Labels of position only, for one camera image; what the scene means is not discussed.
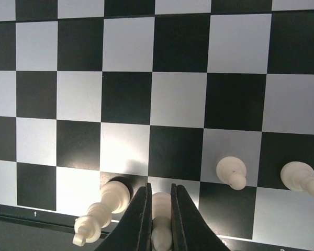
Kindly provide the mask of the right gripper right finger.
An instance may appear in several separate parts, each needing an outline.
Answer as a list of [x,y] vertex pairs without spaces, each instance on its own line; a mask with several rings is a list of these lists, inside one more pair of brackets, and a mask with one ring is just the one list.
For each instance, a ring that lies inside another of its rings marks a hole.
[[227,250],[209,228],[183,185],[171,186],[173,250]]

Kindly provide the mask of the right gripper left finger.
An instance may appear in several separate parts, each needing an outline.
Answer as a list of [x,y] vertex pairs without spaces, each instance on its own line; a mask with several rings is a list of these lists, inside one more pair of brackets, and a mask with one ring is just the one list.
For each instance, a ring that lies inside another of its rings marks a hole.
[[151,184],[141,186],[116,228],[96,247],[96,251],[150,251],[152,232]]

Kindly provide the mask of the white pawn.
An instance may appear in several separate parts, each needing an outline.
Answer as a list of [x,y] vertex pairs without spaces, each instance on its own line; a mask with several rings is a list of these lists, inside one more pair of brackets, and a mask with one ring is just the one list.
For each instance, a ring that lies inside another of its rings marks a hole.
[[283,184],[292,191],[307,192],[314,197],[314,169],[303,162],[293,161],[281,170]]
[[237,157],[222,158],[217,164],[216,174],[221,182],[234,190],[242,190],[246,186],[246,166]]

